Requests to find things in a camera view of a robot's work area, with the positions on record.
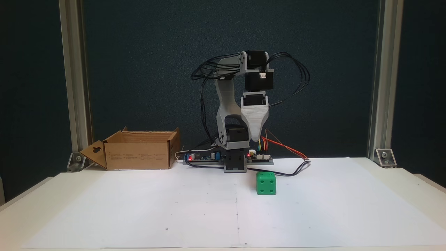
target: box flap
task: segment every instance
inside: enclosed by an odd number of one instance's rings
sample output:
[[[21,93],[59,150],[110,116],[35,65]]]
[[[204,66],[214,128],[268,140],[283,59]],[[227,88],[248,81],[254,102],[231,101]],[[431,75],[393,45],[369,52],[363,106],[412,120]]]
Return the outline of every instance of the box flap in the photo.
[[[179,128],[179,127],[177,127],[177,128],[175,129],[174,132],[177,132],[176,134],[178,134],[178,136],[180,136],[180,128]],[[168,140],[171,141],[174,137],[175,137],[175,133],[173,133],[173,134],[169,137]]]
[[[104,143],[124,143],[124,138],[122,136],[122,132],[117,131],[115,134],[106,138],[102,142],[104,142]]]
[[[102,166],[107,169],[107,163],[105,161],[104,154],[104,144],[102,141],[98,140],[95,143],[91,144],[86,149],[80,151],[82,155],[95,162],[96,164]]]

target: orange wire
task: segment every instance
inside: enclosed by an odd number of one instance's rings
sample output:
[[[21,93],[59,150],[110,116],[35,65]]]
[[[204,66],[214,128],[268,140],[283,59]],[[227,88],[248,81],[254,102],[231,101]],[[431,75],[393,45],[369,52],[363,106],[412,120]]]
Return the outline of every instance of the orange wire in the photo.
[[[295,152],[297,155],[301,156],[303,159],[308,159],[308,157],[307,157],[305,154],[299,152],[299,151],[296,150],[296,149],[293,149],[293,148],[291,148],[291,147],[289,147],[289,146],[286,146],[286,145],[284,145],[284,144],[281,144],[281,143],[279,143],[279,142],[275,142],[275,141],[273,141],[273,140],[271,140],[271,139],[266,139],[266,140],[267,140],[268,142],[277,144],[277,145],[279,145],[279,146],[286,147],[288,150],[291,150],[291,151]]]

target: cardboard box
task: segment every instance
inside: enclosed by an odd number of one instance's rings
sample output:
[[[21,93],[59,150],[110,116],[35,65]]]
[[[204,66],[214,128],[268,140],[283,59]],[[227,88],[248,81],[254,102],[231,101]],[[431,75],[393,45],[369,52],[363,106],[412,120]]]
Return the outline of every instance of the cardboard box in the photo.
[[[180,130],[128,131],[125,127],[80,153],[107,170],[169,169],[180,151]]]

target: green cube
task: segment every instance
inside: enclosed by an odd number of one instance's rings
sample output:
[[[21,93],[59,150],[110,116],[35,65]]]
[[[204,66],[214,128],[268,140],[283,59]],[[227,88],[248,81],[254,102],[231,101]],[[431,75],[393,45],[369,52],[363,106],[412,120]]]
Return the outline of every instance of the green cube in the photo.
[[[276,194],[276,176],[273,172],[257,173],[257,194],[275,195]]]

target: wire bundle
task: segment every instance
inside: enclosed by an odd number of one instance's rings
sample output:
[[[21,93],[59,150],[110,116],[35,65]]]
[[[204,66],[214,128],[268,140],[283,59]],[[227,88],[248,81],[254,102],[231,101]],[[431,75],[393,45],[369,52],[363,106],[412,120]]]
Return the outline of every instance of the wire bundle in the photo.
[[[299,82],[299,84],[297,85],[297,88],[294,90],[294,92],[288,96],[287,98],[284,98],[282,101],[270,104],[269,107],[273,107],[276,106],[278,104],[281,104],[282,102],[284,102],[285,100],[291,98],[292,96],[298,94],[299,92],[301,92],[303,89],[305,89],[305,87],[308,85],[308,83],[310,82],[310,72],[308,71],[307,67],[305,65],[303,65],[301,62],[299,62],[297,59],[293,58],[288,52],[286,51],[282,51],[282,52],[277,52],[275,54],[273,54],[265,63],[265,65],[263,65],[260,69],[260,72],[265,72],[266,71],[266,66],[272,62],[275,59],[278,58],[289,58],[291,59],[297,66],[297,68],[299,69],[299,72],[301,74],[301,81]]]
[[[213,62],[213,60],[219,60],[224,58],[230,58],[239,55],[239,53],[233,53],[233,54],[227,54],[227,55],[221,55],[216,56],[211,59],[206,60],[204,63],[200,64],[200,66],[195,69],[195,71],[192,72],[190,78],[192,80],[198,80],[203,79],[203,82],[201,84],[200,89],[200,114],[201,114],[201,123],[203,125],[203,128],[206,132],[206,135],[208,136],[211,144],[213,143],[211,134],[209,133],[209,129],[207,127],[207,119],[206,119],[206,105],[204,103],[204,87],[206,86],[206,82],[209,79],[220,79],[222,77],[226,77],[229,75],[236,74],[240,71],[239,64],[220,64]],[[225,74],[218,74],[218,71],[224,70],[229,71],[229,73]]]
[[[237,64],[220,64],[214,62],[214,60],[231,58],[240,55],[240,52],[216,56],[206,60],[204,63],[195,69],[191,74],[192,80],[198,79],[221,79],[226,76],[234,75],[240,71],[240,65]],[[228,73],[219,74],[218,71],[228,71]]]

